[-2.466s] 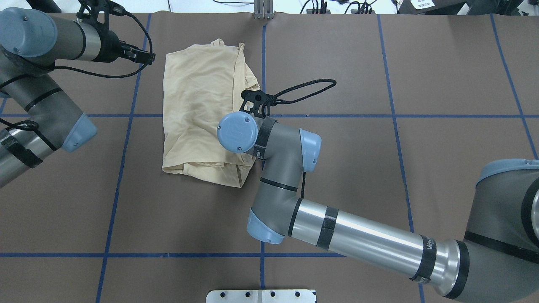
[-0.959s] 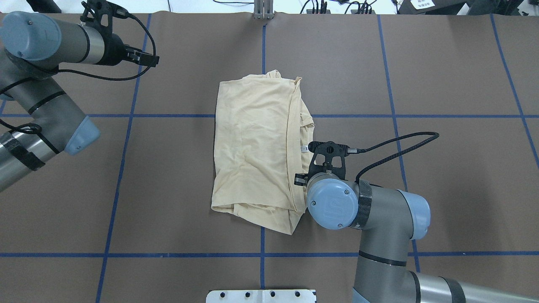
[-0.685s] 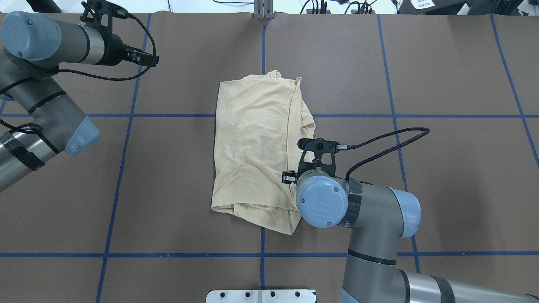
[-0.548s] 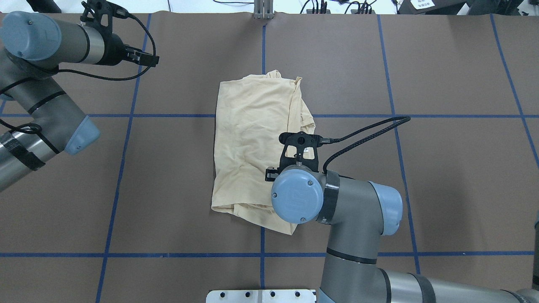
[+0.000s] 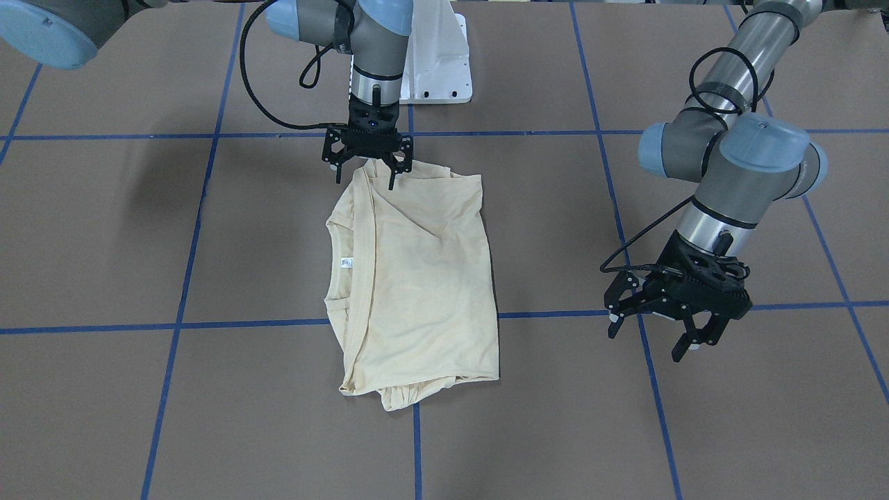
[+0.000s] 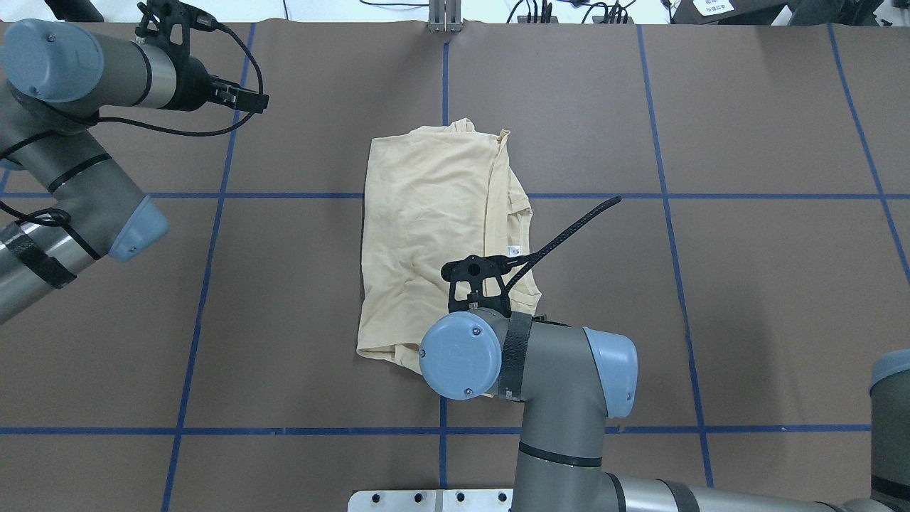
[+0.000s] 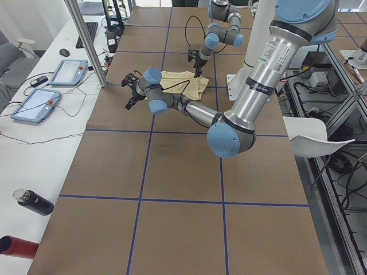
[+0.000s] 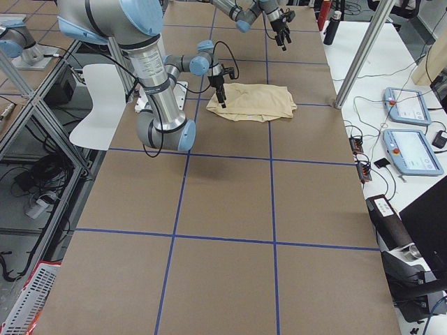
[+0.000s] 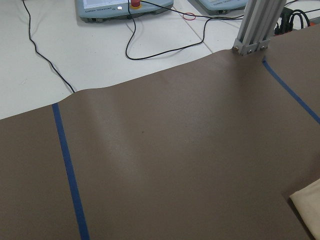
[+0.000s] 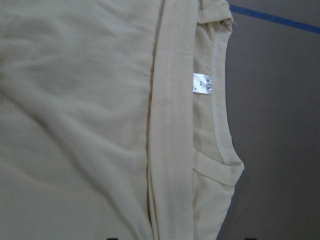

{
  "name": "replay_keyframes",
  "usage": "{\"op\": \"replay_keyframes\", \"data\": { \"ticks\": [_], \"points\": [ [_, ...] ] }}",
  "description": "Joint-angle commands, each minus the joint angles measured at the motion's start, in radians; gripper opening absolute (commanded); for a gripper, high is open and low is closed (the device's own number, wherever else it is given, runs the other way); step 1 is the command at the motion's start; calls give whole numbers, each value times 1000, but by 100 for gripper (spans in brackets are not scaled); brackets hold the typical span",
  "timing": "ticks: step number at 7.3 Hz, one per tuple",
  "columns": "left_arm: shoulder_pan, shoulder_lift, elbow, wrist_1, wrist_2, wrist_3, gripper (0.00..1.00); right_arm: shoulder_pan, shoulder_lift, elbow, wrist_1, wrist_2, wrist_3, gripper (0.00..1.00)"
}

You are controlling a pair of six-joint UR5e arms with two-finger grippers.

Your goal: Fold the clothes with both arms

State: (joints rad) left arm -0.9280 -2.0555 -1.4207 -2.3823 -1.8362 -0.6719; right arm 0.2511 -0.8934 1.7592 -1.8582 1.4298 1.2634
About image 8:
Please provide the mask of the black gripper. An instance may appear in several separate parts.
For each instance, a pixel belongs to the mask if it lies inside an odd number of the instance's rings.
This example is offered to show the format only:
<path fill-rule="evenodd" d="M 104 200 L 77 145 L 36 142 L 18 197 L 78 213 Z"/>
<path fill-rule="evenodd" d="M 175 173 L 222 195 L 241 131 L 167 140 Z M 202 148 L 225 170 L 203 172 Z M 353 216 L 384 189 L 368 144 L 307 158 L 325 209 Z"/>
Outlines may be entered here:
<path fill-rule="evenodd" d="M 291 43 L 291 38 L 287 26 L 287 19 L 285 17 L 280 17 L 279 19 L 271 21 L 271 27 L 276 33 L 274 39 L 277 45 L 281 47 L 283 51 L 286 51 L 286 45 Z"/>
<path fill-rule="evenodd" d="M 211 75 L 208 77 L 210 86 L 216 90 L 218 103 L 222 108 L 226 108 L 226 95 L 224 90 L 224 76 L 222 74 Z"/>

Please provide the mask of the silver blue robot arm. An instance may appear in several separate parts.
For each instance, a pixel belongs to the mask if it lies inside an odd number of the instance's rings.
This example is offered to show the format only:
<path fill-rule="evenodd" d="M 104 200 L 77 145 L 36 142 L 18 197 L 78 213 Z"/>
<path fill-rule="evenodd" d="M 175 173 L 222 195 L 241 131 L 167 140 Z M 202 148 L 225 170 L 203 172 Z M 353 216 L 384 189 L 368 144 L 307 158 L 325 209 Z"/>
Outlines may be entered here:
<path fill-rule="evenodd" d="M 286 51 L 286 43 L 291 43 L 290 29 L 288 23 L 295 18 L 295 11 L 282 9 L 278 1 L 252 1 L 247 9 L 243 9 L 236 1 L 215 0 L 208 1 L 221 12 L 225 13 L 241 32 L 248 32 L 252 24 L 261 15 L 266 16 L 272 30 L 275 33 L 274 40 L 278 47 Z"/>
<path fill-rule="evenodd" d="M 157 43 L 163 12 L 158 1 L 58 1 L 57 8 L 59 28 L 65 35 L 98 45 L 114 38 L 128 54 L 148 100 L 137 122 L 140 141 L 155 149 L 190 150 L 196 125 L 175 99 L 179 74 L 206 75 L 221 104 L 226 99 L 224 75 L 234 75 L 233 68 L 219 63 L 212 41 L 199 43 L 193 56 L 162 57 Z"/>

